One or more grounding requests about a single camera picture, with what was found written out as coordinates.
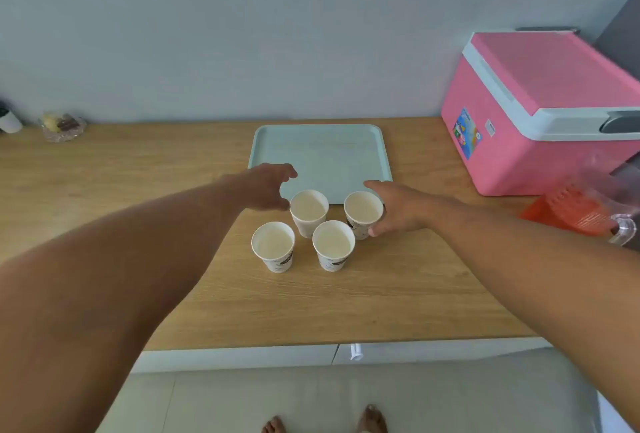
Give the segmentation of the light green plastic tray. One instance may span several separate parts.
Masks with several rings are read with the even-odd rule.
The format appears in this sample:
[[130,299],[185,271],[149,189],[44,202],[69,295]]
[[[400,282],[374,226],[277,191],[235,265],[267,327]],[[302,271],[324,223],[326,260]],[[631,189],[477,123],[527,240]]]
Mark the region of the light green plastic tray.
[[253,137],[248,168],[289,163],[298,176],[281,186],[287,199],[315,190],[343,204],[368,180],[392,181],[382,130],[373,124],[268,124]]

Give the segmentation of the grey appliance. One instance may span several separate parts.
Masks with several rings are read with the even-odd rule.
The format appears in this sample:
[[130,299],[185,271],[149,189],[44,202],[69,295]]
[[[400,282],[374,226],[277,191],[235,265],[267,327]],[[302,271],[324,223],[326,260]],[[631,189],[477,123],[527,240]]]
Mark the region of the grey appliance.
[[627,0],[593,46],[640,81],[640,0]]

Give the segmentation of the glass dish of snacks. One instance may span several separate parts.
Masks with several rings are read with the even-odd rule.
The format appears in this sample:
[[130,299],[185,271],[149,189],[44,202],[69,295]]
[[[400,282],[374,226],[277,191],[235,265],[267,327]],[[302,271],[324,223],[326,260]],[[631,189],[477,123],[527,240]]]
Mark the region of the glass dish of snacks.
[[87,127],[84,119],[69,113],[44,113],[38,121],[44,138],[52,143],[71,141],[84,134]]

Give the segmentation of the white paper cup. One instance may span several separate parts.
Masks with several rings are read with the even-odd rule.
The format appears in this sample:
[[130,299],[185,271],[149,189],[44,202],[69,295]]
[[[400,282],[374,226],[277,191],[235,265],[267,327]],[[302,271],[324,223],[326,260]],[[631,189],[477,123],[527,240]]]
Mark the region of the white paper cup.
[[295,234],[292,228],[279,221],[267,222],[252,235],[251,246],[268,270],[281,274],[292,266]]
[[369,228],[383,216],[385,207],[380,198],[371,192],[357,191],[349,194],[344,201],[346,223],[356,240],[369,237]]
[[339,271],[355,248],[355,235],[344,222],[327,220],[312,235],[319,264],[327,272]]
[[319,191],[304,190],[290,200],[290,212],[300,235],[312,238],[318,226],[326,221],[330,204]]

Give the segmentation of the clear pitcher of orange juice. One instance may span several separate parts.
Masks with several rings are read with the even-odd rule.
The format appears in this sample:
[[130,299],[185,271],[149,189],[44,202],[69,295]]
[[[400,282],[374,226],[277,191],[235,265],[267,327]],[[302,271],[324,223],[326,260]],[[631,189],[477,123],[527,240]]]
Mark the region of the clear pitcher of orange juice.
[[624,246],[640,233],[640,168],[592,156],[533,201],[520,218]]

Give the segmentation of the person's right foot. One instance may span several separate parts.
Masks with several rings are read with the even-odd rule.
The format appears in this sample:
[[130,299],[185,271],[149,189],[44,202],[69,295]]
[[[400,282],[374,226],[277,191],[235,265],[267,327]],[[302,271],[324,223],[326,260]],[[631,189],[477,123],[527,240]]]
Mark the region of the person's right foot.
[[385,417],[373,404],[368,404],[356,426],[356,433],[388,433]]

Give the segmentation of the person's right hand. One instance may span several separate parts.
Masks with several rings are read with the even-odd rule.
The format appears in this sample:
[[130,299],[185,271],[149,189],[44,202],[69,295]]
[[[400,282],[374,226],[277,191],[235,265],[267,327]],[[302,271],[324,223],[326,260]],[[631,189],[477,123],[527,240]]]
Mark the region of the person's right hand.
[[452,203],[447,197],[421,192],[392,181],[367,180],[364,186],[381,198],[385,211],[380,220],[393,220],[395,232],[429,227],[436,221],[437,214]]

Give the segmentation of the person's left forearm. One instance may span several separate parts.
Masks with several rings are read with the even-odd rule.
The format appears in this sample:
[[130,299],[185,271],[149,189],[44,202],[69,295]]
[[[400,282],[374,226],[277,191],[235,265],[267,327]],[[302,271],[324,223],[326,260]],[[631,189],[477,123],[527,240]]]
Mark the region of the person's left forearm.
[[238,178],[111,214],[0,266],[0,433],[95,431],[240,212]]

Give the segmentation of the person's right forearm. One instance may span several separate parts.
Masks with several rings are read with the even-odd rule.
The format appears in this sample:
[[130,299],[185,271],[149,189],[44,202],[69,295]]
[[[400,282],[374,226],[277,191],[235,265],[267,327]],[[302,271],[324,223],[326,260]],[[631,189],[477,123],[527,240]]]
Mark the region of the person's right forearm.
[[640,433],[640,254],[441,196],[424,223]]

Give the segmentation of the pink cooler box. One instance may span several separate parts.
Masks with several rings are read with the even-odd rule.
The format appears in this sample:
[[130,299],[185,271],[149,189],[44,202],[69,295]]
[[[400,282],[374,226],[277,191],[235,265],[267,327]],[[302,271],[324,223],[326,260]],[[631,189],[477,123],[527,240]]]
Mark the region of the pink cooler box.
[[441,117],[478,193],[540,195],[640,152],[640,81],[573,31],[474,32]]

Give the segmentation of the person's left hand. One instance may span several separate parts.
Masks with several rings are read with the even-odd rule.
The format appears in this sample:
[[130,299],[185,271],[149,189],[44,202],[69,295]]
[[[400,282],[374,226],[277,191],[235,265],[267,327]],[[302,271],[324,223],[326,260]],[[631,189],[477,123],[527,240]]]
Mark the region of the person's left hand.
[[266,211],[275,210],[273,199],[283,197],[281,186],[297,177],[298,173],[290,163],[262,163],[236,174],[225,175],[220,178],[220,183],[238,198],[242,207]]

